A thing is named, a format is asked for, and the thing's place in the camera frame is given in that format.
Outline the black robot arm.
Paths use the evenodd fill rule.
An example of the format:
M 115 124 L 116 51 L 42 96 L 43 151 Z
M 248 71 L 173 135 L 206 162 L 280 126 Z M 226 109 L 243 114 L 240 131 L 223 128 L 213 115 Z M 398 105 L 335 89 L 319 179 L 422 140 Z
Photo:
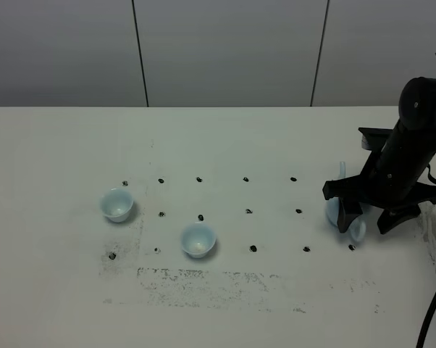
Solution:
M 363 204 L 382 209 L 381 234 L 418 217 L 422 202 L 436 204 L 436 179 L 419 182 L 436 154 L 436 79 L 411 79 L 402 90 L 398 114 L 392 129 L 360 128 L 370 154 L 358 175 L 324 184 L 325 199 L 339 201 L 341 233 L 362 215 Z

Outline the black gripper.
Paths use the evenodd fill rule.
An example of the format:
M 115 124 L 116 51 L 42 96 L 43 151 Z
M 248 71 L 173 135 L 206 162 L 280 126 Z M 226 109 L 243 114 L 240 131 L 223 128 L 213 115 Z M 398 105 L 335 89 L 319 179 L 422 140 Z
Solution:
M 345 233 L 363 214 L 359 202 L 387 209 L 377 220 L 381 235 L 417 218 L 421 210 L 415 204 L 436 204 L 436 186 L 418 182 L 436 154 L 436 130 L 409 130 L 397 122 L 391 131 L 382 150 L 370 153 L 358 175 L 325 183 L 325 199 L 342 198 L 339 232 Z

